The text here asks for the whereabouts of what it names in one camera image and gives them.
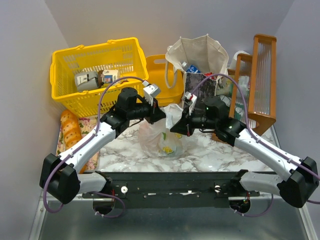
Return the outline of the wooden rack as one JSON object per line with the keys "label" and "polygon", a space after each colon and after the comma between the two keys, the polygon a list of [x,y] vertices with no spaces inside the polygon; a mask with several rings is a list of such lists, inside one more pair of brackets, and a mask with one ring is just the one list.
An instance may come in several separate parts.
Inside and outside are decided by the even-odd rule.
{"label": "wooden rack", "polygon": [[276,122],[276,65],[277,39],[271,35],[256,34],[253,51],[237,52],[228,66],[228,75],[234,86],[229,116],[262,136]]}

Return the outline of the yellow plastic tray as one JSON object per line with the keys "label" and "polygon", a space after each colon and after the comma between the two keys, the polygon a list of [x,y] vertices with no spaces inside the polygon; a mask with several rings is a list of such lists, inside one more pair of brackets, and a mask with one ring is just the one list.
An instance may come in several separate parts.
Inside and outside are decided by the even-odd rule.
{"label": "yellow plastic tray", "polygon": [[164,54],[151,55],[146,59],[146,69],[149,75],[148,82],[156,84],[161,92],[156,99],[159,106],[165,107],[169,104],[179,104],[184,93],[184,80],[181,71],[177,71],[177,80],[173,88],[168,88],[165,81],[166,59]]}

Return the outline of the floral placemat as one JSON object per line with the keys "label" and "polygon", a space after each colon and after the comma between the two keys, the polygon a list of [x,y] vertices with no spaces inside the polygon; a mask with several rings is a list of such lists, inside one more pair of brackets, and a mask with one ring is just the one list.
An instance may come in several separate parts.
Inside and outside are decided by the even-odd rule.
{"label": "floral placemat", "polygon": [[[78,124],[81,130],[82,137],[85,137],[96,125],[97,125],[97,117],[82,117],[78,119]],[[62,131],[62,127],[60,127],[59,136],[57,140],[56,146],[56,155],[64,152],[66,150],[66,144],[64,142],[64,135]],[[80,173],[93,171],[98,167],[100,158],[100,151],[96,152],[84,165]]]}

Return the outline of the green snack bag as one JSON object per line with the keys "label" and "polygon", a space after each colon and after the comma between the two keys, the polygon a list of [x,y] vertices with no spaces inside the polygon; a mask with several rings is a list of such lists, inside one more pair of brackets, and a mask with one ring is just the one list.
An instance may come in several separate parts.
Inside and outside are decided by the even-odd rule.
{"label": "green snack bag", "polygon": [[222,77],[218,81],[216,95],[227,105],[230,106],[233,94],[233,82],[227,77]]}

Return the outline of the baguette bread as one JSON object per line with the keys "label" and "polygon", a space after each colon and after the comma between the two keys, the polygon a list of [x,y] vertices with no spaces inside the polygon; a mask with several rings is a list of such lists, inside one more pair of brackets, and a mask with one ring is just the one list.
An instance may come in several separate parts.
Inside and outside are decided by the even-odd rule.
{"label": "baguette bread", "polygon": [[60,123],[65,149],[68,150],[82,139],[79,121],[77,116],[67,109],[62,112]]}

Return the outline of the red snack bag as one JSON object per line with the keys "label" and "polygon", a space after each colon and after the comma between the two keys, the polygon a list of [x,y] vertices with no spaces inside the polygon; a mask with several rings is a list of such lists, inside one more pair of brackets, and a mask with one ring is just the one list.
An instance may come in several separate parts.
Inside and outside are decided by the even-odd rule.
{"label": "red snack bag", "polygon": [[206,76],[206,77],[208,77],[208,76],[213,75],[213,73],[212,73],[212,72],[208,72],[208,73],[203,73],[203,75]]}

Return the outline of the beige canvas tote bag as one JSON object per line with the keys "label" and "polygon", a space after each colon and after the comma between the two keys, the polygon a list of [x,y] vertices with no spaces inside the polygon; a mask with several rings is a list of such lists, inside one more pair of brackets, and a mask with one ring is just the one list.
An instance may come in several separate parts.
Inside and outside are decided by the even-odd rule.
{"label": "beige canvas tote bag", "polygon": [[[189,92],[197,96],[196,109],[205,106],[206,98],[216,95],[219,79],[228,74],[228,53],[217,40],[207,34],[193,39],[180,37],[167,48],[165,60],[164,78],[167,88],[171,89],[176,85],[177,71],[181,71],[183,93]],[[185,72],[183,62],[196,66],[200,73]]]}

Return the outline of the white plastic grocery bag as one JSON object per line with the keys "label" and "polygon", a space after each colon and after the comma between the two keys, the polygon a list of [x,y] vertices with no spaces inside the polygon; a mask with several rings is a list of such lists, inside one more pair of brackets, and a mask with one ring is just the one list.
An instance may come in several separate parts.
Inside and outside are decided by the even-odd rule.
{"label": "white plastic grocery bag", "polygon": [[180,133],[170,132],[170,128],[176,124],[183,109],[175,103],[161,107],[165,118],[150,124],[143,121],[140,124],[137,139],[142,151],[150,157],[179,157],[197,143],[192,137]]}

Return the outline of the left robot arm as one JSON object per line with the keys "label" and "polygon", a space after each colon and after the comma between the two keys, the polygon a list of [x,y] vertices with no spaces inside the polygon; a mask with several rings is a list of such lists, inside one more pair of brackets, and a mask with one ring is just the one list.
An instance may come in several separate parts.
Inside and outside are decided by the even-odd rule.
{"label": "left robot arm", "polygon": [[106,176],[98,172],[80,174],[80,170],[95,153],[123,133],[131,120],[145,119],[153,124],[164,119],[166,114],[156,100],[160,91],[150,84],[143,88],[144,96],[140,96],[134,88],[123,88],[115,105],[89,134],[59,156],[45,157],[39,183],[43,192],[65,205],[77,194],[102,191],[108,185]]}

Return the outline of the grey box package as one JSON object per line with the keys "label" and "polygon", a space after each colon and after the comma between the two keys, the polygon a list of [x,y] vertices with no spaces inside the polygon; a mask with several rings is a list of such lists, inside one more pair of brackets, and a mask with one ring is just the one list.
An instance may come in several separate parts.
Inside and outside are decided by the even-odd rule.
{"label": "grey box package", "polygon": [[78,92],[92,91],[99,88],[98,73],[96,71],[80,72],[74,76],[74,82]]}

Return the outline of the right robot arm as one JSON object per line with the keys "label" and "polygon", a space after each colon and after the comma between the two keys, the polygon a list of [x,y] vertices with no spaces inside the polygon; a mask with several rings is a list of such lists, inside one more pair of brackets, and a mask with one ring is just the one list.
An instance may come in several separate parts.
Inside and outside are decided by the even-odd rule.
{"label": "right robot arm", "polygon": [[301,159],[256,134],[245,123],[229,116],[227,105],[218,97],[209,97],[202,109],[196,109],[197,97],[186,93],[180,120],[170,128],[172,133],[190,137],[196,129],[215,136],[254,156],[275,175],[244,170],[235,178],[246,191],[270,193],[282,197],[289,205],[302,208],[319,186],[317,163],[310,157]]}

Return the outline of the milk carton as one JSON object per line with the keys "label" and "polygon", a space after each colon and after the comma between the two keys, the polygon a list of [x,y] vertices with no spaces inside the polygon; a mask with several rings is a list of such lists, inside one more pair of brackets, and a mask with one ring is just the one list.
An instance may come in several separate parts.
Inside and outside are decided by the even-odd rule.
{"label": "milk carton", "polygon": [[105,84],[111,84],[120,78],[120,71],[117,69],[112,70],[100,70],[97,73],[97,86],[102,87]]}

